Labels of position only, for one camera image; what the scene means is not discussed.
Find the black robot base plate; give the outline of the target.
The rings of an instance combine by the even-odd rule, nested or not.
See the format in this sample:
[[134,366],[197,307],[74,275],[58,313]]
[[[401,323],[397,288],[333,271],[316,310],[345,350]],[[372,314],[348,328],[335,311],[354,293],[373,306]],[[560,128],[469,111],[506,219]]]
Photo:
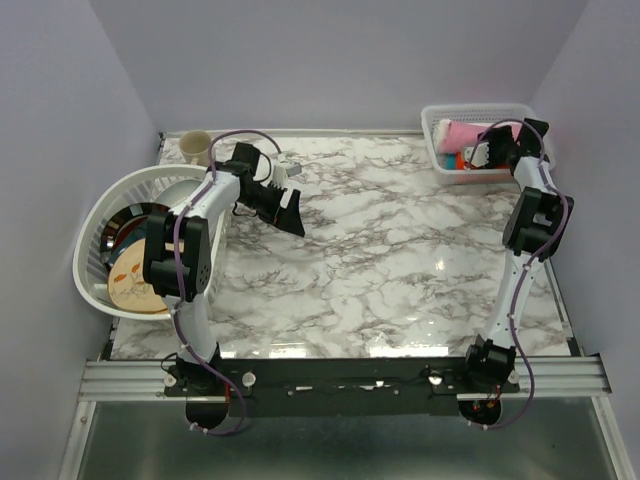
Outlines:
[[208,368],[178,359],[167,397],[222,404],[239,417],[456,415],[462,402],[519,392],[513,362],[482,356],[232,359]]

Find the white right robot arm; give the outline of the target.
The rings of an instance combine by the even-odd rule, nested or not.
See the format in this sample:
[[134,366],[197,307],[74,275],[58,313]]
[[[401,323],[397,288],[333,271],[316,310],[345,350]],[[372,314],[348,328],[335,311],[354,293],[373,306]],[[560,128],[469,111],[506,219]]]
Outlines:
[[492,313],[468,348],[460,379],[469,390],[499,391],[526,355],[518,330],[529,293],[544,263],[557,251],[574,207],[552,180],[544,135],[549,124],[531,118],[504,119],[477,136],[490,164],[503,162],[520,196],[502,236],[504,273]]

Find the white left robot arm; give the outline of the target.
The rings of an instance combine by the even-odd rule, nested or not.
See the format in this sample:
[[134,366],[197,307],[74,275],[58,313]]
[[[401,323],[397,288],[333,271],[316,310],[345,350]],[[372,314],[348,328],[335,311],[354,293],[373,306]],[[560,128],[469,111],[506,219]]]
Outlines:
[[218,343],[208,323],[208,291],[213,286],[210,231],[214,222],[235,204],[253,210],[264,223],[303,237],[299,211],[301,192],[286,186],[301,172],[297,163],[283,156],[267,162],[267,173],[258,169],[262,152],[238,143],[231,159],[213,161],[198,187],[167,213],[147,220],[143,255],[143,279],[165,303],[180,342],[182,365],[193,364],[187,382],[201,395],[214,393],[222,380],[212,363]]

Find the pink t shirt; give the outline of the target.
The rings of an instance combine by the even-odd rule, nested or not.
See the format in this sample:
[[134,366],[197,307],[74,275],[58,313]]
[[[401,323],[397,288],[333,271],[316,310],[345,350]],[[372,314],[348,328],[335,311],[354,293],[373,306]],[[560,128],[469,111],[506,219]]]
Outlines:
[[[513,136],[516,139],[520,132],[521,125],[516,122],[506,122],[496,127],[504,125],[512,126]],[[466,123],[452,120],[449,143],[450,150],[447,154],[458,153],[467,146],[474,146],[477,140],[483,143],[484,132],[489,128],[491,128],[490,124]]]

